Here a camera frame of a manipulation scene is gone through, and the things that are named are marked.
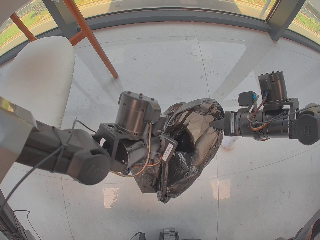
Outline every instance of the road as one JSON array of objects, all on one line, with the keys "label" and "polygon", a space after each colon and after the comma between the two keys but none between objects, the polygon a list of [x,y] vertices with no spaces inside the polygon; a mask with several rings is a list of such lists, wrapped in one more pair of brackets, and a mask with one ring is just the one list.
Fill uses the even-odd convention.
[{"label": "road", "polygon": [[[210,10],[225,11],[235,14],[244,14],[251,17],[258,17],[261,12],[261,7],[251,5],[246,2],[233,1],[233,0],[104,0],[94,2],[85,6],[81,6],[80,10],[85,18],[94,15],[100,15],[105,13],[112,13],[124,10],[142,9],[142,8],[157,8],[157,7],[191,7],[191,8],[203,8]],[[37,25],[30,29],[34,35],[43,33],[56,27],[56,23],[53,19]],[[320,38],[318,35],[307,30],[306,28],[292,23],[290,29],[294,30],[320,44]],[[18,44],[26,40],[25,35],[19,35],[11,42],[0,48],[0,55],[6,51],[12,49]]]}]

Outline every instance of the white tiled floor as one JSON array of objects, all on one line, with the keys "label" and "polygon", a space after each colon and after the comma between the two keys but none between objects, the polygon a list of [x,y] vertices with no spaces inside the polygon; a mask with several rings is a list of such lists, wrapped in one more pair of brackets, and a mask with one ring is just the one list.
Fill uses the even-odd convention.
[{"label": "white tiled floor", "polygon": [[[288,96],[298,97],[300,107],[320,102],[320,54],[283,38],[274,42],[267,33],[182,22],[94,33],[119,78],[112,78],[88,40],[78,43],[62,128],[70,128],[74,119],[95,129],[114,122],[124,90],[156,98],[162,110],[203,97],[216,99],[225,111],[237,110],[238,93],[259,93],[257,76],[275,70],[284,72]],[[0,83],[9,65],[0,67]],[[129,239],[138,231],[154,240],[168,226],[181,239],[289,238],[320,208],[318,144],[240,138],[233,150],[221,147],[198,180],[167,204],[156,194],[142,194],[132,178],[109,174],[84,186],[40,170],[9,203],[31,210],[34,228],[49,240]],[[10,170],[1,185],[5,195],[22,170],[27,167],[19,164]],[[18,218],[32,230],[25,214]]]}]

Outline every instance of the black wheel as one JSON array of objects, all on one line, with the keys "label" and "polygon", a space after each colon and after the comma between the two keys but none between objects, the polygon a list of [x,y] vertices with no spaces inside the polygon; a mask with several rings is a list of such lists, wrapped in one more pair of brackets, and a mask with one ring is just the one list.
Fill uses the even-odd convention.
[{"label": "black wheel", "polygon": [[160,233],[160,240],[179,240],[178,232],[175,231],[174,227],[166,227],[163,229],[163,233]]}]

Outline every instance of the white label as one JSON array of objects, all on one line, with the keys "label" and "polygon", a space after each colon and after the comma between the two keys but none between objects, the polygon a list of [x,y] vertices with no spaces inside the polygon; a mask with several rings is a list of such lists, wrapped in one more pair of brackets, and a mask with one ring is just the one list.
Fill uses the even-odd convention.
[{"label": "white label", "polygon": [[235,132],[235,115],[234,113],[231,113],[231,133],[233,134]]},{"label": "white label", "polygon": [[162,156],[163,161],[167,161],[168,156],[173,148],[174,148],[174,146],[171,143],[169,143],[169,145],[167,146],[167,148]]}]

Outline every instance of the black trash bag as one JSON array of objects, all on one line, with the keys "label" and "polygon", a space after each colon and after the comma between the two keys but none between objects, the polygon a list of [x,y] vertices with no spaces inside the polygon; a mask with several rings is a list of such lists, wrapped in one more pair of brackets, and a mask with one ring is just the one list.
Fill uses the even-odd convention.
[{"label": "black trash bag", "polygon": [[[200,176],[216,155],[223,130],[209,127],[209,123],[224,118],[221,105],[214,99],[202,98],[180,102],[165,112],[168,119],[165,133],[178,141],[178,146],[167,163],[148,166],[135,176],[142,193],[157,193],[158,200],[167,203],[182,194]],[[159,161],[156,155],[151,163]],[[133,168],[137,173],[141,168]]]}]

